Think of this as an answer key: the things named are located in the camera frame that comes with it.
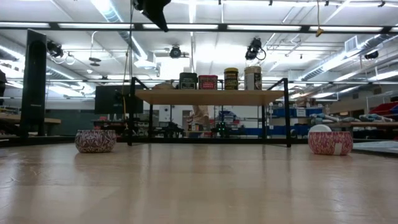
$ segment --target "cable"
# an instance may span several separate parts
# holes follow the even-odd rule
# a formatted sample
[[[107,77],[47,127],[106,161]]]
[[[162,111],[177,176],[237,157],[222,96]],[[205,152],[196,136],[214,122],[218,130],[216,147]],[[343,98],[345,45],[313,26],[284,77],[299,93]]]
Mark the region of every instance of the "cable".
[[[321,23],[320,23],[320,21],[319,21],[319,17],[320,17],[319,0],[317,0],[317,8],[318,8],[318,15],[317,15],[317,19],[318,19],[318,30],[317,30],[317,34],[315,34],[315,37],[319,37],[319,36],[323,33],[323,29],[321,29]]]
[[[265,51],[263,48],[260,48],[260,50],[264,52],[264,58],[259,59],[258,54],[256,55],[256,58],[257,58],[258,60],[262,61],[262,60],[266,59],[267,53],[266,53],[266,51]]]
[[[132,41],[132,16],[134,13],[134,8],[132,6],[133,4],[133,0],[130,0],[130,31],[129,31],[129,41]],[[124,75],[123,75],[123,80],[126,79],[126,74],[127,74],[127,60],[129,59],[130,56],[130,60],[129,60],[129,81],[131,80],[132,77],[132,49],[131,49],[131,43],[127,43],[127,52],[126,52],[126,63],[124,65]],[[123,116],[124,119],[126,119],[126,97],[124,96],[124,81],[122,84],[122,98],[123,98]]]

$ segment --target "white can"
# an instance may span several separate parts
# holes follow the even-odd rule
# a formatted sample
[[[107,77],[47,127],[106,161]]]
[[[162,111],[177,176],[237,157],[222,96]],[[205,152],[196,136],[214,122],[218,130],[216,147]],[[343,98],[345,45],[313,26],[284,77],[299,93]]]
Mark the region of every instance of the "white can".
[[[262,90],[262,75],[260,66],[250,66],[244,69],[244,89]]]

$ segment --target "wooden floor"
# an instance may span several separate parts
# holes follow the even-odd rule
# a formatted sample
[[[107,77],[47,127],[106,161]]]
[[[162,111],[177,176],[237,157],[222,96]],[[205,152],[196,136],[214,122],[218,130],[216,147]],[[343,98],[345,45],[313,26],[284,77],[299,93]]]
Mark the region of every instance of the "wooden floor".
[[[398,159],[307,147],[10,148],[0,224],[398,223]]]

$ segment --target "can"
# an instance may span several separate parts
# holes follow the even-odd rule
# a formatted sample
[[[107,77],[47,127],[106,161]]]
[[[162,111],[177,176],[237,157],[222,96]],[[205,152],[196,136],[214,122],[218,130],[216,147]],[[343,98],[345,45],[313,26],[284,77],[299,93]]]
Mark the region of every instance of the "can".
[[[224,70],[224,89],[237,90],[238,89],[238,74],[237,68],[226,68]]]
[[[244,89],[262,90],[262,77],[260,66],[250,66],[244,69]]]
[[[199,90],[216,90],[218,76],[216,75],[199,75]]]
[[[198,83],[198,74],[182,72],[180,73],[180,83],[178,88],[180,90],[196,90]]]

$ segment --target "wooden shelf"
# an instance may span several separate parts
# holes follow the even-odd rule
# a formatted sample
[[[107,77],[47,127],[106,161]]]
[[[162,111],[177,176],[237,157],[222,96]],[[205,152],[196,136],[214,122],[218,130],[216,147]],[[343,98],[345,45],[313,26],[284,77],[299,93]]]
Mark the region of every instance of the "wooden shelf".
[[[261,106],[283,97],[269,90],[136,90],[136,96],[153,105]]]

